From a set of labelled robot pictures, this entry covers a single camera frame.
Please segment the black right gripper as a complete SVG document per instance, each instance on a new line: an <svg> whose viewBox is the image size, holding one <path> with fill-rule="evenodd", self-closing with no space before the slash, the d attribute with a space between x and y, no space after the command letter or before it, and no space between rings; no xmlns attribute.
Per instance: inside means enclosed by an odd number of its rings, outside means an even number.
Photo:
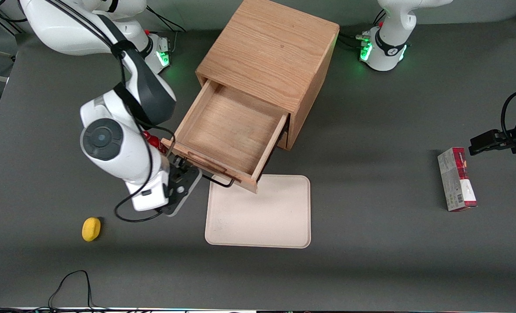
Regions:
<svg viewBox="0 0 516 313"><path fill-rule="evenodd" d="M168 183L171 176L180 176L179 184L192 185L201 179L201 169L190 167L190 163L180 156L169 158L169 168L161 169L145 186L141 183L125 182L132 194L131 203L137 212L158 209L169 204Z"/></svg>

